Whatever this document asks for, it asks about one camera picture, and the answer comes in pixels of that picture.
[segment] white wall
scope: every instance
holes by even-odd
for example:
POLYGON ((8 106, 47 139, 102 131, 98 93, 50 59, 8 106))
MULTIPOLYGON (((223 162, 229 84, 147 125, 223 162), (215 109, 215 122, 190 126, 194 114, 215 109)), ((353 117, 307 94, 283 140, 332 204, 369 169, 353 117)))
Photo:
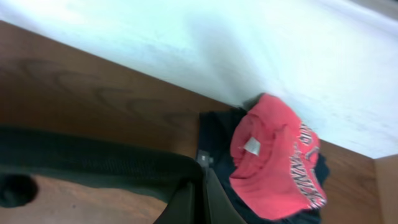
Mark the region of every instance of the white wall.
POLYGON ((0 18, 216 100, 263 91, 321 138, 398 153, 398 23, 345 0, 0 0, 0 18))

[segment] wood grain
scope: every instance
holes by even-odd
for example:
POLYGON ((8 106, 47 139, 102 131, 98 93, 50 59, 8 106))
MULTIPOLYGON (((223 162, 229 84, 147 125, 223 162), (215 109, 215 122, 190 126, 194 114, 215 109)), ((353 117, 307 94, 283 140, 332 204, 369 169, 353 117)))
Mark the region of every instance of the wood grain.
POLYGON ((323 224, 382 223, 374 160, 325 141, 321 153, 331 172, 323 224))
MULTIPOLYGON (((201 111, 228 105, 0 22, 0 124, 194 157, 201 111)), ((372 159, 327 142, 324 222, 380 223, 372 159)), ((166 204, 116 189, 36 177, 40 195, 1 223, 152 223, 166 204)))
POLYGON ((398 220, 398 155, 375 162, 384 224, 395 224, 398 220))

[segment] pile of clothes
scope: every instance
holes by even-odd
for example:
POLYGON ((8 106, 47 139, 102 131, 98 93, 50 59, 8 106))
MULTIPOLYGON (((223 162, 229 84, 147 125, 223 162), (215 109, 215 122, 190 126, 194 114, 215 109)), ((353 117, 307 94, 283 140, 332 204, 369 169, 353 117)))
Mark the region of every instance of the pile of clothes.
POLYGON ((292 109, 268 94, 249 111, 200 115, 198 154, 208 153, 209 167, 248 224, 320 223, 330 171, 319 144, 292 109))

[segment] dark green fabric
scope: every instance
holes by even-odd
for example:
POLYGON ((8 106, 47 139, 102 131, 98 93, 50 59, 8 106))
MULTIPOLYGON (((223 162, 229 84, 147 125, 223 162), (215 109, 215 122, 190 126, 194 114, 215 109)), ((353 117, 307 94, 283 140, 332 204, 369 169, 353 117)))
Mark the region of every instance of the dark green fabric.
POLYGON ((181 183, 202 178, 201 167, 186 156, 11 127, 0 127, 0 172, 125 189, 165 202, 181 183))

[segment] clothing tag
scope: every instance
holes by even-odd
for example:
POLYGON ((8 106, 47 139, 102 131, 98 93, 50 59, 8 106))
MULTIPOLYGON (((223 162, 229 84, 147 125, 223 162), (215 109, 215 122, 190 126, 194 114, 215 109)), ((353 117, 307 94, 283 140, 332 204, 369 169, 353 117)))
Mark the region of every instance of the clothing tag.
POLYGON ((199 163, 199 165, 201 165, 202 167, 209 167, 210 159, 212 158, 210 157, 208 152, 200 149, 198 150, 197 162, 199 163))
POLYGON ((260 142, 257 141, 257 139, 255 139, 254 137, 251 137, 243 148, 248 152, 253 153, 256 156, 259 156, 260 146, 261 146, 260 142))

